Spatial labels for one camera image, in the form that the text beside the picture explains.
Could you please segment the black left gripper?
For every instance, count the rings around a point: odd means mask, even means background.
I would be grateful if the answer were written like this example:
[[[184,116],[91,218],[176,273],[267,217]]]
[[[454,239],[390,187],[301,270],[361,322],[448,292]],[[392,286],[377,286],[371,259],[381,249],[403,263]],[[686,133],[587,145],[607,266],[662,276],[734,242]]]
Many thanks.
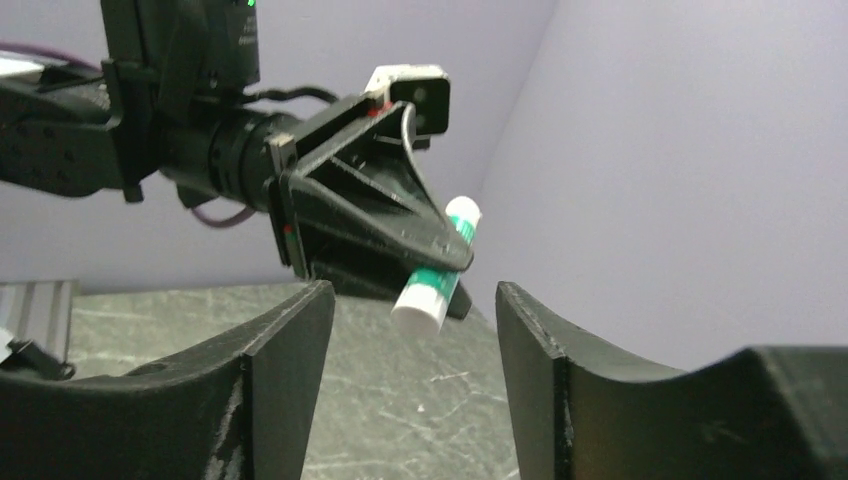
[[[216,194],[269,216],[296,276],[393,302],[420,268],[471,266],[472,247],[418,166],[414,104],[347,97],[305,120],[233,103],[213,112]]]

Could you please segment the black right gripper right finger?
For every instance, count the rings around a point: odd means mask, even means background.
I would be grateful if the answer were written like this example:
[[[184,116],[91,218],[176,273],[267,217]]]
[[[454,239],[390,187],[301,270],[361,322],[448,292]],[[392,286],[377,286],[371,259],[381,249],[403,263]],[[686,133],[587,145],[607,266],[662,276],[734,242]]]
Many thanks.
[[[843,479],[847,351],[755,346],[687,372],[500,282],[497,333],[524,479]]]

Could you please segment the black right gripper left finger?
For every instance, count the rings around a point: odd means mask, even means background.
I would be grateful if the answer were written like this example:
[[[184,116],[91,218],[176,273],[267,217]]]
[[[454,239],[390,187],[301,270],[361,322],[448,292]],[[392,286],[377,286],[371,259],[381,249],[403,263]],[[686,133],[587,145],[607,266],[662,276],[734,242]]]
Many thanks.
[[[266,313],[121,376],[1,377],[5,479],[297,479],[335,292]]]

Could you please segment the green white glue stick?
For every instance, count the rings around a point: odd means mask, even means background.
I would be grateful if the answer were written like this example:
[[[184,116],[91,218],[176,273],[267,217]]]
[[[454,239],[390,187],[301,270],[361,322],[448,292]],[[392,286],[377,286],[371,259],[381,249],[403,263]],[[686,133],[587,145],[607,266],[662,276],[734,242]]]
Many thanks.
[[[458,196],[445,213],[466,244],[472,245],[482,212],[470,197]],[[436,336],[447,317],[460,273],[418,268],[409,277],[390,312],[390,318],[408,334]]]

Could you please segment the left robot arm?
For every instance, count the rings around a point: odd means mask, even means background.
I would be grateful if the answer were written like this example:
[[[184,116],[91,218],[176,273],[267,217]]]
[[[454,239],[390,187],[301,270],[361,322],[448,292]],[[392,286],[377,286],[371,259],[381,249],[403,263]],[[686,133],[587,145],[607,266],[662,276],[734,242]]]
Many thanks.
[[[37,50],[1,79],[1,178],[56,196],[160,173],[184,207],[225,198],[270,217],[283,266],[388,300],[419,268],[471,265],[414,154],[449,125],[436,65],[389,65],[362,92],[257,88],[252,1],[105,1],[99,66]]]

